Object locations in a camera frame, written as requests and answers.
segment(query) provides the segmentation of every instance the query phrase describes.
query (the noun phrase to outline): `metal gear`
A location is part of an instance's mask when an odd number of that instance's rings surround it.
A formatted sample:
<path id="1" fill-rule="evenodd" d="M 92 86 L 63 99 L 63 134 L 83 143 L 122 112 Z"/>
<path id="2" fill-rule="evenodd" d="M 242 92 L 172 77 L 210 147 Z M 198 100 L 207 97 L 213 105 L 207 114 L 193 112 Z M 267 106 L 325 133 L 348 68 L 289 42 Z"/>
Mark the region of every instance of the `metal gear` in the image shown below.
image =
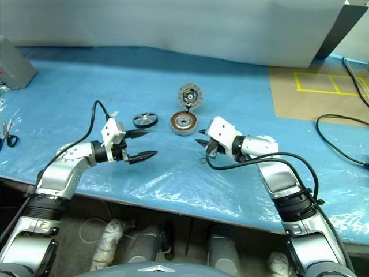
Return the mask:
<path id="1" fill-rule="evenodd" d="M 133 124 L 137 128 L 148 128 L 157 124 L 157 114 L 155 113 L 142 113 L 133 118 Z"/>
<path id="2" fill-rule="evenodd" d="M 197 118 L 193 113 L 178 111 L 171 117 L 171 126 L 174 133 L 180 136 L 188 136 L 195 132 Z"/>
<path id="3" fill-rule="evenodd" d="M 204 97 L 202 96 L 201 88 L 197 84 L 185 84 L 179 88 L 177 93 L 179 104 L 189 109 L 199 108 Z"/>

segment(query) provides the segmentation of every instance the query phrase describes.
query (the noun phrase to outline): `gray box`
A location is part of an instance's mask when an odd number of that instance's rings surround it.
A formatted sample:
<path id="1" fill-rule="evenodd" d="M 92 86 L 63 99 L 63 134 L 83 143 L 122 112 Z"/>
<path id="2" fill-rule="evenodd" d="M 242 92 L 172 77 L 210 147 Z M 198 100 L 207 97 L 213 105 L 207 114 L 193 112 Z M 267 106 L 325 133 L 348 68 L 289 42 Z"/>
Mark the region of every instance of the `gray box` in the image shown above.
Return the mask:
<path id="1" fill-rule="evenodd" d="M 36 69 L 11 42 L 0 35 L 0 81 L 8 88 L 24 88 L 36 74 Z"/>

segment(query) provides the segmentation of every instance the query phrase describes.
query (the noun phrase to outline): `floor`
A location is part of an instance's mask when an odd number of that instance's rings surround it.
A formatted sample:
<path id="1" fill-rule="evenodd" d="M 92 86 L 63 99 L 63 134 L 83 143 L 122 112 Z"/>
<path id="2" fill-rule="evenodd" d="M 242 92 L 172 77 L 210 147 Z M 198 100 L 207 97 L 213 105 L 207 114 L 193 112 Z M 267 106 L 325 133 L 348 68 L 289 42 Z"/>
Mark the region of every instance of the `floor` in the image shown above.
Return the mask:
<path id="1" fill-rule="evenodd" d="M 190 235 L 188 254 L 186 255 L 186 242 L 189 238 L 191 218 L 115 203 L 107 204 L 112 218 L 134 219 L 136 223 L 136 228 L 126 232 L 119 243 L 113 264 L 122 263 L 126 250 L 139 230 L 153 224 L 162 224 L 168 220 L 171 220 L 175 226 L 174 260 L 206 264 L 204 242 L 208 226 L 214 224 L 213 222 L 193 219 L 193 229 Z M 74 276 L 89 270 L 97 244 L 82 242 L 78 235 L 79 230 L 82 227 L 81 235 L 85 241 L 98 240 L 105 224 L 98 220 L 88 222 L 86 220 L 99 218 L 108 222 L 110 212 L 106 204 L 100 200 L 84 197 L 73 198 L 71 207 L 64 216 L 63 227 L 55 237 L 59 241 L 59 248 L 50 277 Z M 270 277 L 266 261 L 271 251 L 279 250 L 283 252 L 285 250 L 285 237 L 234 226 L 230 227 L 229 231 L 234 238 L 240 255 L 243 276 Z M 361 260 L 354 260 L 354 263 L 357 273 L 359 273 L 358 277 L 369 276 L 364 274 L 367 270 Z"/>

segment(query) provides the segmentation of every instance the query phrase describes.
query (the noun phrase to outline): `white cable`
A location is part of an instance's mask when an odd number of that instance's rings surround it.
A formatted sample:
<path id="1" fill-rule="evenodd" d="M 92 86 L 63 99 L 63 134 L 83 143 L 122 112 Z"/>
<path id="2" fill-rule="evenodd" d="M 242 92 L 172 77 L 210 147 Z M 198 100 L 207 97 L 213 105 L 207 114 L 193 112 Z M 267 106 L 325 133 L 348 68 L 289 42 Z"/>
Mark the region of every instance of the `white cable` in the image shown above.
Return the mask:
<path id="1" fill-rule="evenodd" d="M 108 212 L 108 215 L 109 215 L 109 221 L 112 220 L 112 217 L 111 217 L 111 212 L 110 212 L 110 209 L 109 209 L 109 206 L 108 206 L 108 203 L 106 203 L 106 201 L 102 200 L 101 202 L 104 203 L 105 207 L 106 207 L 106 210 Z"/>
<path id="2" fill-rule="evenodd" d="M 80 227 L 80 229 L 79 229 L 79 231 L 78 231 L 78 236 L 80 237 L 80 240 L 81 240 L 83 243 L 85 243 L 85 244 L 95 244 L 95 243 L 97 243 L 97 242 L 101 241 L 101 239 L 98 239 L 98 240 L 96 240 L 96 241 L 87 241 L 87 240 L 83 239 L 83 237 L 82 237 L 82 228 L 83 228 L 83 227 L 84 227 L 88 222 L 93 221 L 93 220 L 96 220 L 96 221 L 102 222 L 102 223 L 104 223 L 105 225 L 107 224 L 105 221 L 101 220 L 100 218 L 90 218 L 90 219 L 87 219 L 87 220 L 86 220 L 86 221 L 81 225 L 81 227 Z"/>
<path id="3" fill-rule="evenodd" d="M 123 236 L 124 236 L 124 237 L 127 237 L 127 238 L 130 238 L 130 239 L 134 239 L 134 240 L 136 239 L 135 237 L 132 237 L 131 235 L 126 235 L 126 234 L 124 234 Z"/>
<path id="4" fill-rule="evenodd" d="M 350 73 L 353 75 L 354 81 L 363 89 L 363 91 L 365 92 L 365 94 L 367 95 L 367 97 L 369 98 L 369 91 L 367 90 L 367 88 L 363 85 L 362 82 L 359 81 L 359 79 L 356 77 L 355 73 L 353 72 L 350 63 L 348 62 L 347 58 L 344 57 L 344 63 L 346 64 L 348 70 L 350 71 Z"/>

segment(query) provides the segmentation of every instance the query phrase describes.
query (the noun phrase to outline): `scissors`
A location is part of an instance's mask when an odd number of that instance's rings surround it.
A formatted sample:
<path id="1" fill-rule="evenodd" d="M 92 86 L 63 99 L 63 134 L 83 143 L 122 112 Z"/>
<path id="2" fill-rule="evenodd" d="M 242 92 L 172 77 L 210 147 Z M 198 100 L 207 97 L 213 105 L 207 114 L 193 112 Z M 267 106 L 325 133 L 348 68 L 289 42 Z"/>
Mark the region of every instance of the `scissors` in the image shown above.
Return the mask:
<path id="1" fill-rule="evenodd" d="M 2 148 L 2 145 L 4 144 L 5 140 L 6 140 L 6 145 L 9 147 L 14 147 L 18 143 L 19 137 L 13 134 L 9 134 L 9 130 L 12 127 L 12 122 L 13 120 L 10 119 L 8 124 L 6 124 L 5 122 L 3 124 L 2 133 L 4 137 L 0 138 L 0 149 Z"/>

